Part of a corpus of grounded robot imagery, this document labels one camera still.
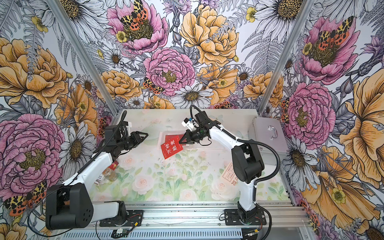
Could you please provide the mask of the red card with white characters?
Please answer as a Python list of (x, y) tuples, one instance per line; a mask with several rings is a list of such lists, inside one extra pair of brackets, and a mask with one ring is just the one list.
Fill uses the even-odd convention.
[(179, 144), (179, 141), (172, 140), (170, 143), (163, 143), (161, 145), (161, 150), (163, 153), (163, 157), (165, 159), (170, 158), (171, 156), (181, 152), (183, 150), (183, 146)]

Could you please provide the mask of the cream card with framed text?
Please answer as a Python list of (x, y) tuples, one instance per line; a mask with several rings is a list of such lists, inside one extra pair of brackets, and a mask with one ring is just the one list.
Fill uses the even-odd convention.
[(238, 183), (238, 177), (235, 174), (233, 163), (229, 163), (225, 170), (223, 171), (221, 178), (231, 185), (236, 186)]

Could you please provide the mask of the red landscape greeting card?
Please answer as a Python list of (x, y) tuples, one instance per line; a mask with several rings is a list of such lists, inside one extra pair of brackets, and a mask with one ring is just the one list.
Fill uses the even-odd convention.
[(166, 135), (165, 136), (165, 143), (170, 143), (172, 140), (180, 140), (180, 135)]

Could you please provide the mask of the pink photo album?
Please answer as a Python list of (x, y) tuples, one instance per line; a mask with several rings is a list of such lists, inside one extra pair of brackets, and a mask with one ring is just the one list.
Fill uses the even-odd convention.
[(173, 137), (180, 137), (182, 141), (182, 147), (186, 150), (198, 149), (198, 150), (225, 150), (226, 148), (222, 146), (219, 142), (213, 141), (208, 137), (203, 138), (202, 140), (198, 139), (198, 134), (191, 134), (190, 137), (185, 137), (186, 130), (182, 131), (164, 131), (160, 132), (157, 150), (161, 150), (161, 145), (164, 144), (168, 139)]

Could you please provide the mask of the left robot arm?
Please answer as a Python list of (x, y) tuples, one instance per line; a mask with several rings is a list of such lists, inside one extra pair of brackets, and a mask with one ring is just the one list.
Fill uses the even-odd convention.
[(106, 128), (106, 139), (92, 158), (72, 177), (48, 189), (46, 197), (46, 227), (49, 230), (80, 229), (90, 223), (102, 222), (123, 225), (128, 213), (123, 201), (93, 202), (89, 195), (97, 178), (122, 153), (141, 144), (149, 135), (129, 132), (126, 123)]

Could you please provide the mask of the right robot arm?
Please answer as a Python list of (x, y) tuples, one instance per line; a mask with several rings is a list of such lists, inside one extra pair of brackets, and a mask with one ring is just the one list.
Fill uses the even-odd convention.
[(190, 107), (190, 115), (182, 122), (187, 130), (179, 143), (193, 145), (207, 138), (231, 150), (232, 166), (240, 188), (238, 215), (242, 223), (250, 223), (260, 213), (256, 201), (255, 181), (265, 169), (258, 145), (236, 137), (196, 106)]

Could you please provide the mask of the small plastic bottle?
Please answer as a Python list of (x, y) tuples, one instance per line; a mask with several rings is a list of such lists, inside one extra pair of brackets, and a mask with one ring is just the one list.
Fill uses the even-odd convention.
[(103, 171), (103, 176), (110, 182), (114, 182), (117, 180), (118, 178), (118, 174), (116, 173), (115, 170), (113, 169), (110, 169), (110, 168), (106, 168), (104, 171)]

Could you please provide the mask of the red and white box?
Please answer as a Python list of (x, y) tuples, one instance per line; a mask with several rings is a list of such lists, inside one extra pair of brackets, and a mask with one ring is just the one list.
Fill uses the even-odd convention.
[(108, 182), (114, 182), (118, 178), (116, 168), (119, 165), (118, 161), (114, 161), (109, 167), (107, 167), (102, 174), (95, 181), (96, 185), (103, 185)]

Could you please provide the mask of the silver metal case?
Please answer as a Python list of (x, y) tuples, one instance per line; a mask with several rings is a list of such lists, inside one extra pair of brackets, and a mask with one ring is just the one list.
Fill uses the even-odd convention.
[(262, 142), (272, 147), (279, 155), (281, 163), (287, 156), (288, 146), (277, 119), (255, 117), (248, 129), (249, 139)]

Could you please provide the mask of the small green circuit board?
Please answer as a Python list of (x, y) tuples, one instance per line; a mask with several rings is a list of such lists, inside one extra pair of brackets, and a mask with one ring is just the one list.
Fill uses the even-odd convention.
[(130, 234), (130, 229), (116, 229), (111, 234), (112, 239), (126, 238)]

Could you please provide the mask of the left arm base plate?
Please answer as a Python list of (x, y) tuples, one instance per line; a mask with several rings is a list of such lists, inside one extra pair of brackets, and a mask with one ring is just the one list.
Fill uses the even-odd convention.
[(128, 228), (141, 226), (143, 215), (143, 210), (126, 210), (125, 214), (118, 214), (116, 217), (101, 220), (100, 227)]

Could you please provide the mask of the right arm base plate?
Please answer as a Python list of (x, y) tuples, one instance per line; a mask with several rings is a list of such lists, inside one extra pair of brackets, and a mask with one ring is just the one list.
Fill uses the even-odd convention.
[(267, 224), (265, 213), (261, 208), (254, 208), (250, 211), (225, 209), (224, 217), (227, 226), (264, 226)]

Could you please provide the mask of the aluminium rail frame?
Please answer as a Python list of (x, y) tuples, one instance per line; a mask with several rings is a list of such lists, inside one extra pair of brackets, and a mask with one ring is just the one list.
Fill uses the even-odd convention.
[[(268, 213), (261, 226), (227, 226), (224, 210), (235, 202), (137, 202), (127, 210), (143, 210), (141, 226), (100, 227), (54, 231), (53, 240), (314, 240), (316, 236), (302, 207), (291, 201), (261, 201)], [(112, 239), (116, 229), (130, 229), (126, 238)]]

